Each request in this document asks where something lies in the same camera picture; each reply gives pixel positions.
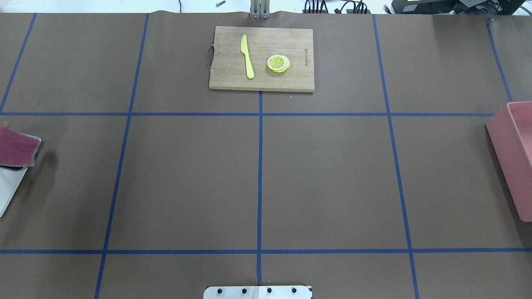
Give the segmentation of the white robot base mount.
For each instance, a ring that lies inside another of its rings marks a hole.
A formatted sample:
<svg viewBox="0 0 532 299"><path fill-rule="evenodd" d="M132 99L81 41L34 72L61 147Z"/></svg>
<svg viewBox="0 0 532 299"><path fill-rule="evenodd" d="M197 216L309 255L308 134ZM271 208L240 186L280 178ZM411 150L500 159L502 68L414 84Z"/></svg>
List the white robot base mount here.
<svg viewBox="0 0 532 299"><path fill-rule="evenodd" d="M211 286L205 289L204 299L312 299L311 286Z"/></svg>

